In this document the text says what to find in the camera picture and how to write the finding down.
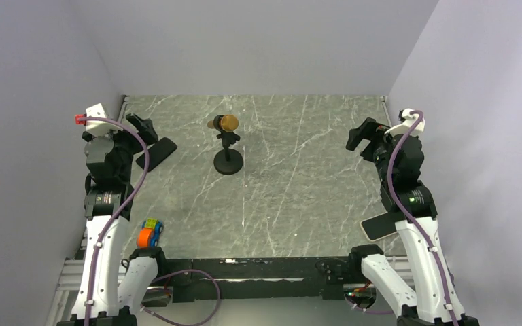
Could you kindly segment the black phone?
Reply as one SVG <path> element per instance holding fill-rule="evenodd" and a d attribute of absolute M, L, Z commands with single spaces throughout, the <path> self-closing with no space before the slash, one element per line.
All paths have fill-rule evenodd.
<path fill-rule="evenodd" d="M 148 172 L 153 171 L 160 163 L 165 161 L 177 150 L 177 144 L 168 137 L 163 137 L 154 143 L 149 149 Z"/>

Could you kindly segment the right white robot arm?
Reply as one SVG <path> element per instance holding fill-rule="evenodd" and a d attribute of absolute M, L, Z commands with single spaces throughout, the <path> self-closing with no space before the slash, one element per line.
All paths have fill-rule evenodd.
<path fill-rule="evenodd" d="M 462 306 L 440 245 L 437 211 L 430 190 L 420 179 L 424 161 L 419 140 L 422 118 L 405 118 L 390 128 L 373 118 L 349 131 L 346 148 L 369 143 L 361 157 L 374 164 L 387 211 L 379 215 L 401 238 L 413 276 L 413 286 L 390 266 L 383 250 L 370 243 L 353 247 L 348 274 L 356 282 L 370 281 L 396 317 L 397 325 L 478 325 Z"/>

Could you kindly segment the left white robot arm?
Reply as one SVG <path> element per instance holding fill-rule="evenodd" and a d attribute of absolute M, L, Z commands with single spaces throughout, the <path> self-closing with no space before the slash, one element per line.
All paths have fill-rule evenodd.
<path fill-rule="evenodd" d="M 138 249 L 122 280 L 121 250 L 130 222 L 133 199 L 149 170 L 143 165 L 136 185 L 131 185 L 133 156 L 157 141 L 150 120 L 132 115 L 130 128 L 107 117 L 100 105 L 77 115 L 85 127 L 86 178 L 84 200 L 86 250 L 77 298 L 63 325 L 137 325 L 147 287 L 163 283 L 168 266 L 162 249 Z"/>

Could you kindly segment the colourful toy car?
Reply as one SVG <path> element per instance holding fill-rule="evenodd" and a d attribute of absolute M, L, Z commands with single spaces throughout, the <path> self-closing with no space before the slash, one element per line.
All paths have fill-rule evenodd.
<path fill-rule="evenodd" d="M 146 219 L 137 237 L 137 247 L 140 249 L 157 247 L 163 227 L 163 223 L 158 219 Z"/>

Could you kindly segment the gold microphone on black stand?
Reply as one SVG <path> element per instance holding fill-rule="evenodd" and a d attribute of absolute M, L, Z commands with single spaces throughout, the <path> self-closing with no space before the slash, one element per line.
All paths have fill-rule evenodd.
<path fill-rule="evenodd" d="M 213 167 L 222 175 L 238 173 L 244 165 L 244 159 L 240 152 L 232 149 L 241 140 L 235 133 L 239 127 L 239 120 L 234 115 L 217 115 L 207 122 L 207 127 L 219 132 L 217 138 L 222 142 L 222 150 L 217 152 L 213 159 Z"/>

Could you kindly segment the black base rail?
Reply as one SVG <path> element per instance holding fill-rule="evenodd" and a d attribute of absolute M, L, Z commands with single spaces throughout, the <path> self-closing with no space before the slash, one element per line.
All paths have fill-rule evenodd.
<path fill-rule="evenodd" d="M 367 280 L 346 257 L 168 259 L 153 294 L 196 300 L 318 297 L 342 300 Z"/>

